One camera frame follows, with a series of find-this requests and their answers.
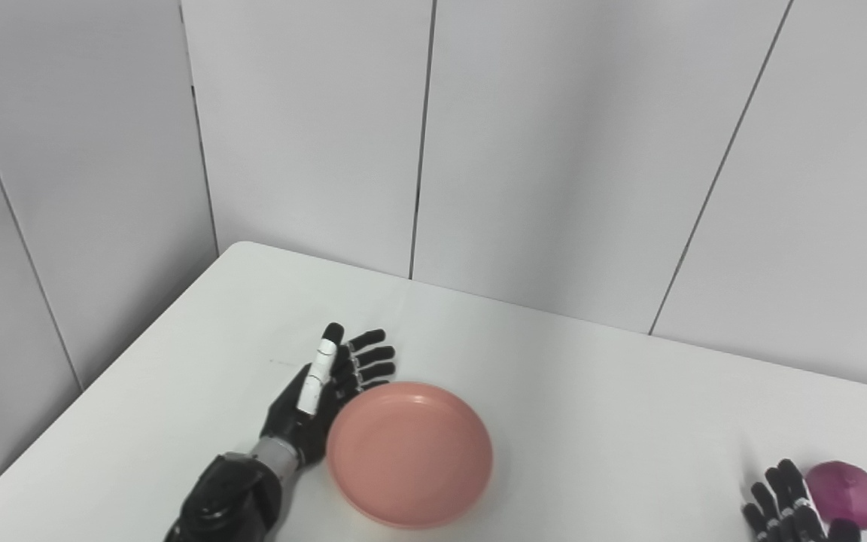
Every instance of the panel seam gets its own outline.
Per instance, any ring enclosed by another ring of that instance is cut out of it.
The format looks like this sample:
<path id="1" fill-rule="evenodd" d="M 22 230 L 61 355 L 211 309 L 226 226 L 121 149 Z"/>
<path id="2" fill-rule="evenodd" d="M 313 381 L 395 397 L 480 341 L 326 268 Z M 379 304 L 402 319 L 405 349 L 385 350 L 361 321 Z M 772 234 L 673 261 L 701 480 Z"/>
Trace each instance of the panel seam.
<path id="1" fill-rule="evenodd" d="M 713 177 L 711 184 L 708 186 L 708 192 L 704 195 L 704 199 L 701 202 L 701 209 L 698 210 L 698 217 L 695 217 L 695 223 L 691 227 L 691 233 L 688 234 L 688 240 L 684 245 L 684 249 L 681 250 L 681 256 L 678 258 L 677 265 L 674 267 L 674 273 L 671 274 L 671 280 L 668 281 L 668 288 L 665 289 L 665 295 L 661 298 L 661 305 L 658 306 L 658 311 L 655 312 L 654 320 L 651 321 L 651 327 L 647 330 L 647 335 L 654 335 L 654 328 L 657 327 L 658 320 L 661 318 L 661 311 L 664 311 L 665 304 L 668 302 L 668 295 L 671 295 L 671 289 L 674 287 L 674 281 L 677 280 L 677 276 L 681 272 L 681 266 L 684 265 L 685 257 L 688 256 L 688 250 L 691 248 L 691 243 L 695 240 L 695 233 L 698 232 L 698 225 L 701 225 L 701 217 L 704 215 L 705 210 L 708 209 L 708 203 L 711 200 L 711 195 L 715 191 L 715 185 L 718 183 L 718 180 L 722 175 L 722 170 L 725 168 L 725 163 L 727 158 L 729 158 L 730 152 L 732 152 L 732 147 L 735 139 L 738 137 L 738 131 L 741 129 L 744 116 L 746 116 L 747 109 L 751 106 L 751 100 L 754 99 L 754 93 L 758 90 L 758 84 L 761 83 L 761 76 L 765 74 L 765 69 L 768 67 L 768 60 L 771 58 L 771 53 L 774 52 L 774 46 L 778 42 L 778 37 L 781 35 L 781 29 L 784 27 L 785 21 L 788 20 L 788 13 L 791 11 L 792 4 L 794 3 L 795 0 L 788 0 L 788 5 L 785 6 L 784 14 L 781 15 L 781 21 L 778 23 L 778 27 L 774 31 L 774 37 L 771 38 L 771 45 L 768 45 L 768 52 L 761 62 L 761 68 L 758 69 L 758 75 L 754 78 L 754 84 L 751 86 L 751 90 L 749 95 L 747 95 L 746 102 L 744 102 L 744 107 L 741 110 L 738 121 L 735 124 L 734 130 L 732 130 L 732 137 L 729 138 L 729 143 L 725 148 L 725 152 L 722 154 L 722 160 L 718 164 L 718 169 L 715 169 L 715 176 Z"/>
<path id="2" fill-rule="evenodd" d="M 216 212 L 213 210 L 213 191 L 209 186 L 209 172 L 206 169 L 206 147 L 202 143 L 202 121 L 199 119 L 199 97 L 196 97 L 196 82 L 193 81 L 193 55 L 190 54 L 189 34 L 186 31 L 186 17 L 183 14 L 182 0 L 176 0 L 179 7 L 179 26 L 183 34 L 183 49 L 186 53 L 186 71 L 190 77 L 190 92 L 193 93 L 193 116 L 196 118 L 196 140 L 199 142 L 199 161 L 202 167 L 202 180 L 206 184 L 206 206 L 209 209 L 209 226 L 213 229 L 213 248 L 220 257 L 220 236 L 216 231 Z"/>
<path id="3" fill-rule="evenodd" d="M 413 230 L 410 233 L 410 265 L 406 277 L 413 280 L 417 255 L 417 224 L 420 221 L 420 184 L 424 174 L 424 145 L 427 144 L 427 107 L 430 105 L 430 68 L 434 65 L 434 28 L 437 27 L 437 0 L 430 3 L 430 41 L 427 43 L 427 76 L 424 82 L 424 107 L 420 117 L 420 151 L 417 157 L 417 190 L 413 200 Z"/>
<path id="4" fill-rule="evenodd" d="M 32 275 L 35 278 L 35 285 L 38 287 L 38 293 L 42 296 L 42 301 L 45 302 L 45 309 L 48 311 L 49 320 L 52 322 L 52 327 L 56 331 L 56 336 L 59 337 L 59 345 L 62 346 L 62 354 L 65 355 L 65 362 L 68 364 L 69 370 L 72 372 L 72 378 L 75 379 L 76 385 L 79 387 L 79 392 L 81 394 L 82 391 L 86 391 L 86 388 L 83 386 L 82 380 L 79 378 L 79 374 L 76 373 L 75 365 L 72 363 L 72 356 L 69 354 L 68 346 L 65 344 L 65 337 L 62 336 L 62 330 L 59 329 L 59 322 L 56 319 L 56 313 L 52 310 L 52 304 L 49 302 L 49 297 L 45 293 L 45 286 L 42 285 L 42 278 L 38 274 L 38 268 L 35 267 L 35 261 L 32 257 L 32 251 L 29 250 L 29 243 L 25 239 L 25 234 L 22 233 L 22 227 L 20 226 L 20 222 L 18 222 L 18 217 L 15 215 L 15 208 L 13 207 L 13 203 L 11 203 L 11 199 L 9 198 L 9 192 L 7 192 L 5 183 L 2 181 L 2 174 L 0 173 L 0 192 L 2 193 L 3 199 L 6 202 L 6 207 L 9 209 L 9 215 L 11 220 L 13 221 L 13 226 L 15 227 L 15 233 L 18 234 L 18 238 L 20 238 L 20 243 L 22 244 L 22 251 L 25 253 L 25 257 L 29 262 L 29 267 L 32 269 Z"/>

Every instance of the purple onion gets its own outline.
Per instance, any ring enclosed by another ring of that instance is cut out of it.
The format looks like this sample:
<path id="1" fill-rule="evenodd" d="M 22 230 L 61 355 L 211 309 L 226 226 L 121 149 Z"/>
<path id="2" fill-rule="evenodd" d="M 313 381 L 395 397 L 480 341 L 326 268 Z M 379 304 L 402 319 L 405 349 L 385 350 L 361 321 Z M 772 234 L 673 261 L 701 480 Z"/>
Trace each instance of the purple onion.
<path id="1" fill-rule="evenodd" d="M 812 467 L 805 483 L 825 522 L 842 518 L 867 529 L 867 473 L 842 461 Z"/>

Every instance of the pink plastic plate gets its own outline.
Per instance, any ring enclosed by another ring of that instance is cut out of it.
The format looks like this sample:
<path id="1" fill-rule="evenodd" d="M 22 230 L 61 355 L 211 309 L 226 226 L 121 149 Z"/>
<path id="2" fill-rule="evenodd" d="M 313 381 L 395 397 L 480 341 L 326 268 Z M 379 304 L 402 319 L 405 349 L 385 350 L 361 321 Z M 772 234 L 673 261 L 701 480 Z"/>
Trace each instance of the pink plastic plate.
<path id="1" fill-rule="evenodd" d="M 398 528 L 431 528 L 467 512 L 484 493 L 491 437 L 457 395 L 394 382 L 365 391 L 337 416 L 327 466 L 350 504 Z"/>

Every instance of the white table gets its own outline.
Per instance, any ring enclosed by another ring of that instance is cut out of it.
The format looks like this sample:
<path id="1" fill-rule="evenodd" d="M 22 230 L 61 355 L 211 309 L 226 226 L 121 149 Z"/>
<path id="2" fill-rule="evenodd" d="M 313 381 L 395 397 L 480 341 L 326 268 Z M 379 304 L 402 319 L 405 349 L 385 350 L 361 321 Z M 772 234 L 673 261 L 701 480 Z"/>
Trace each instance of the white table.
<path id="1" fill-rule="evenodd" d="M 278 542 L 746 540 L 743 486 L 781 457 L 867 469 L 867 385 L 240 243 L 0 477 L 0 542 L 161 540 L 330 320 L 467 400 L 494 476 L 455 524 L 395 531 L 317 467 Z"/>

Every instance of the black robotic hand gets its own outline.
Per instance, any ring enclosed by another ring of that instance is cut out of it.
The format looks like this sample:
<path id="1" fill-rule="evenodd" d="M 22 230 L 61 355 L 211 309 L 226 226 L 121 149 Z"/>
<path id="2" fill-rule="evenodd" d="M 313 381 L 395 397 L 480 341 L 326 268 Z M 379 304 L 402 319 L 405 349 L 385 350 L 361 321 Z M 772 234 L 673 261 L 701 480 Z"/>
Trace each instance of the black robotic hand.
<path id="1" fill-rule="evenodd" d="M 280 439 L 292 445 L 298 452 L 298 467 L 313 465 L 323 459 L 327 452 L 327 433 L 340 409 L 362 391 L 388 383 L 386 378 L 396 370 L 392 361 L 389 361 L 396 354 L 393 346 L 367 350 L 385 339 L 384 330 L 368 330 L 337 348 L 330 378 L 323 384 L 313 416 L 297 408 L 310 371 L 310 364 L 303 366 L 286 390 L 269 405 L 269 414 L 260 436 Z"/>
<path id="2" fill-rule="evenodd" d="M 324 332 L 317 357 L 300 368 L 269 405 L 259 442 L 249 453 L 219 455 L 200 474 L 166 542 L 261 542 L 279 519 L 282 483 L 323 459 L 334 419 L 362 391 L 386 384 L 392 346 L 371 330 L 342 343 L 343 327 Z"/>
<path id="3" fill-rule="evenodd" d="M 826 535 L 808 498 L 802 472 L 791 459 L 782 459 L 777 467 L 765 471 L 765 480 L 777 500 L 765 484 L 756 483 L 751 486 L 751 495 L 758 504 L 746 504 L 742 509 L 758 542 L 861 541 L 858 525 L 849 520 L 834 520 Z"/>

